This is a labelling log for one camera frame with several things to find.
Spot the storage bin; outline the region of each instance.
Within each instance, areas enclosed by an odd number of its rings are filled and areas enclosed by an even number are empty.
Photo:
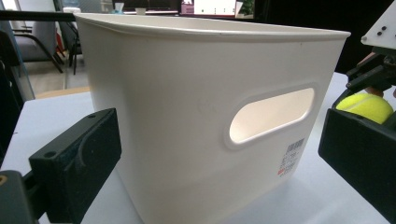
[[[76,14],[96,110],[145,223],[218,223],[297,167],[349,33]]]

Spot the chair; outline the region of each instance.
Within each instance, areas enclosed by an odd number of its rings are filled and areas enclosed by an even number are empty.
[[[71,22],[60,21],[62,37],[64,44],[69,52],[69,67],[73,64],[73,74],[76,74],[77,55],[82,54],[81,45],[79,43],[78,30]]]
[[[25,63],[52,61],[59,72],[63,72],[59,65],[63,61],[56,52],[58,44],[54,21],[35,21],[31,34],[14,35]]]

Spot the tennis ball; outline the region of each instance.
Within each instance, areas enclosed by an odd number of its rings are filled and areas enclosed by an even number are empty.
[[[382,124],[393,113],[392,106],[382,97],[370,93],[356,93],[342,100],[336,107]]]

